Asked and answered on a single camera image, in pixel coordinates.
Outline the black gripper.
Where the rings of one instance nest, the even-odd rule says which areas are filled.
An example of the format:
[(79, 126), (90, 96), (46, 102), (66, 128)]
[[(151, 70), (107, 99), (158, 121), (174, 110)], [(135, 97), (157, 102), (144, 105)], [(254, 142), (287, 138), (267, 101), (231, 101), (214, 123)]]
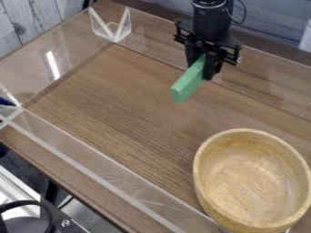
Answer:
[(211, 81), (221, 72), (223, 62), (237, 65), (241, 42), (231, 36), (233, 23), (242, 24), (234, 18), (235, 0), (191, 0), (194, 17), (175, 22), (174, 40), (185, 45), (187, 65), (206, 54), (203, 78)]

